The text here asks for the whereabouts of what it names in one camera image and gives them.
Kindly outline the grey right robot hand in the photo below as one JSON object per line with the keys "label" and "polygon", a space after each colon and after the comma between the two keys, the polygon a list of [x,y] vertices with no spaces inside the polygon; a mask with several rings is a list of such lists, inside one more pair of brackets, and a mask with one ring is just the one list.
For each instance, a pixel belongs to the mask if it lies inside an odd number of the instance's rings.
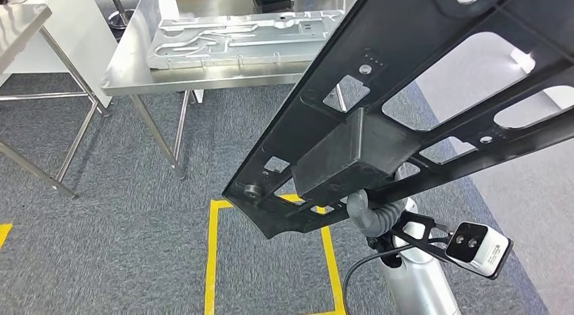
{"label": "grey right robot hand", "polygon": [[358,190],[347,197],[347,213],[350,220],[366,237],[383,235],[382,225],[377,212],[368,206],[369,200],[365,190]]}

